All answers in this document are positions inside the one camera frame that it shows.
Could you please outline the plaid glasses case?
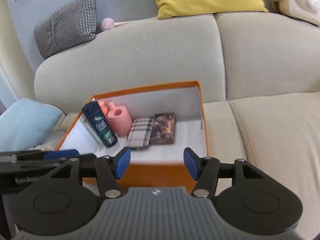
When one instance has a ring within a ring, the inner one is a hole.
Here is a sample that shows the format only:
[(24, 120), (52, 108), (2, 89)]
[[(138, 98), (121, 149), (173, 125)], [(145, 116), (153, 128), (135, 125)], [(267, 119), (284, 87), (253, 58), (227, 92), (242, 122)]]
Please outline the plaid glasses case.
[(154, 116), (136, 118), (127, 135), (126, 146), (131, 149), (144, 149), (149, 146)]

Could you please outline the beige sofa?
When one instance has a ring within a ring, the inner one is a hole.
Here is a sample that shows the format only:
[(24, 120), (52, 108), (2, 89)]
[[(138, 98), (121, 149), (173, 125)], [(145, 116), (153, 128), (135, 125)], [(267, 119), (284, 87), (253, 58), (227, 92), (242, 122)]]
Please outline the beige sofa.
[(303, 203), (297, 232), (319, 234), (319, 28), (266, 12), (133, 22), (58, 53), (36, 71), (36, 99), (78, 113), (95, 94), (197, 80), (208, 140), (245, 158)]

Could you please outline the light blue cushion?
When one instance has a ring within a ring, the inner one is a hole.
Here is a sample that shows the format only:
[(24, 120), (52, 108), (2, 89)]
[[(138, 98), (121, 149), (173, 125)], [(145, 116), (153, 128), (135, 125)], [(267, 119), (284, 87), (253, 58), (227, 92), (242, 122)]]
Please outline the light blue cushion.
[(55, 106), (28, 98), (16, 101), (1, 115), (1, 152), (23, 151), (45, 142), (63, 117)]

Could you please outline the dark illustrated card box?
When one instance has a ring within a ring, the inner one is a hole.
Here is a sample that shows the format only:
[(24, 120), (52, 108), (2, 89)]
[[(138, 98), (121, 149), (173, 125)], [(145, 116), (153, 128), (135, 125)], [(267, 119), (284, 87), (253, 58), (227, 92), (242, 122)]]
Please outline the dark illustrated card box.
[(175, 134), (175, 113), (164, 113), (154, 116), (150, 135), (150, 145), (173, 144), (175, 142)]

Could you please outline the houndstooth cushion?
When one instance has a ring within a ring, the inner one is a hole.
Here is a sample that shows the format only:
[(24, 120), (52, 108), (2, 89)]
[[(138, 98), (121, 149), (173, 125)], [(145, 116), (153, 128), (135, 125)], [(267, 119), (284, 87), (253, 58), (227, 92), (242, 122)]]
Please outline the houndstooth cushion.
[(54, 54), (96, 38), (96, 0), (74, 0), (34, 27), (40, 55)]

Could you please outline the pink cup holder container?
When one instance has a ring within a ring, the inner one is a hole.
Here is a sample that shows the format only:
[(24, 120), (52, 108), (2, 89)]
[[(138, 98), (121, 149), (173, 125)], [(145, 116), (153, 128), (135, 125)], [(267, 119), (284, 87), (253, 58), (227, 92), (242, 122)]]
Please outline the pink cup holder container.
[(114, 133), (119, 137), (127, 136), (133, 123), (127, 108), (123, 105), (116, 106), (113, 102), (109, 102), (108, 106), (107, 120)]

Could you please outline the small pink bottle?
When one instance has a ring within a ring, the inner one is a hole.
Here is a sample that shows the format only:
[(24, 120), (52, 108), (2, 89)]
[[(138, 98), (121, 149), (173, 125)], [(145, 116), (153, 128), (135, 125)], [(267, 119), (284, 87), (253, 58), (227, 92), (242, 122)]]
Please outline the small pink bottle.
[(102, 113), (104, 114), (104, 117), (107, 119), (108, 108), (105, 105), (105, 102), (103, 100), (98, 100), (98, 104), (99, 104), (99, 107), (100, 107)]

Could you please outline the dark shampoo bottle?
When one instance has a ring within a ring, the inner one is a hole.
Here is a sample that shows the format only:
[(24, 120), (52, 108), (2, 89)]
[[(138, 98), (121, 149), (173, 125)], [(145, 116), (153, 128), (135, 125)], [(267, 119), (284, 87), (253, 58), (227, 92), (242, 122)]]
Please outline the dark shampoo bottle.
[(111, 148), (118, 142), (118, 138), (100, 108), (99, 102), (91, 101), (84, 105), (81, 111), (104, 146)]

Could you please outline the pink plush toy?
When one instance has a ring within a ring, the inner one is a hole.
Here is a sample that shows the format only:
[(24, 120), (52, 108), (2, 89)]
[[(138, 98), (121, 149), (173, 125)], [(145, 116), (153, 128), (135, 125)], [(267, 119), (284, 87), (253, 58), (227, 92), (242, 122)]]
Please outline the pink plush toy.
[(111, 18), (104, 18), (100, 23), (100, 31), (101, 32), (113, 29), (115, 27), (116, 27), (115, 22)]

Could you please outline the orange cardboard box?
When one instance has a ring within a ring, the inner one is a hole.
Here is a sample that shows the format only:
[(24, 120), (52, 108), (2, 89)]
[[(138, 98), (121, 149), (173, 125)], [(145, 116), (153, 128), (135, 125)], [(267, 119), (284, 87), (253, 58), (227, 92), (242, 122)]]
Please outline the orange cardboard box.
[(184, 81), (94, 95), (95, 124), (80, 113), (58, 144), (97, 157), (131, 150), (131, 161), (119, 181), (129, 187), (195, 186), (184, 149), (208, 154), (207, 129), (200, 83)]

